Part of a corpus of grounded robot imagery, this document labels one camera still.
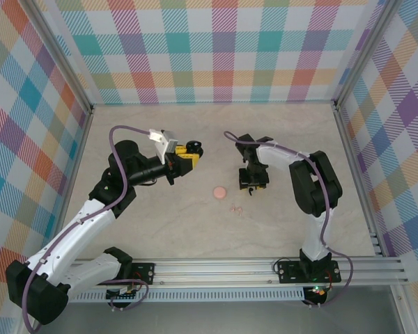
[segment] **pink disc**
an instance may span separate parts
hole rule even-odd
[[[226,197],[226,189],[222,186],[218,186],[214,189],[214,197],[218,200],[222,200]]]

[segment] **small pink object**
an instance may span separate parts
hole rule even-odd
[[[222,200],[226,197],[226,189],[222,186],[218,186],[214,189],[214,197],[218,200]]]

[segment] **plaid backdrop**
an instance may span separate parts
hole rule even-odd
[[[376,1],[56,0],[66,31],[38,3],[88,93],[122,104],[330,100]]]
[[[5,269],[51,236],[84,120],[17,0],[0,0],[0,334],[21,314]]]
[[[405,260],[418,311],[418,0],[405,0],[343,115],[390,255]]]

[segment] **beige floor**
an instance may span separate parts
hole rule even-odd
[[[98,107],[86,143],[68,208],[68,222],[107,167],[108,132],[114,125],[168,129],[180,143],[198,140],[204,155],[190,174],[170,186],[137,187],[128,209],[88,245],[81,258],[92,258],[110,246],[133,257],[276,257],[297,256],[305,215],[295,203],[289,173],[269,168],[270,185],[251,197],[238,189],[242,157],[223,131],[271,136],[295,150],[327,153],[343,187],[333,224],[331,246],[349,255],[374,255],[339,133],[328,104],[194,104]],[[142,154],[155,154],[146,136],[127,130],[115,142],[130,138]],[[228,195],[216,200],[215,186]],[[230,212],[242,207],[242,216]]]

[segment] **marble surface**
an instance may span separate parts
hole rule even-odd
[[[198,140],[204,155],[196,168],[170,186],[137,187],[137,198],[118,220],[104,229],[80,258],[97,257],[117,246],[132,257],[281,257],[298,256],[304,241],[305,214],[296,205],[291,178],[269,168],[267,189],[238,189],[242,157],[224,130],[255,139],[271,136],[294,150],[327,153],[343,187],[331,222],[330,245],[349,255],[374,255],[359,198],[329,104],[168,104],[100,106],[95,110],[65,223],[79,211],[108,166],[109,130],[114,125],[168,129],[180,143]],[[132,139],[147,157],[155,148],[147,136],[127,130],[115,143]],[[216,186],[227,196],[214,198]],[[232,205],[242,215],[231,212]]]

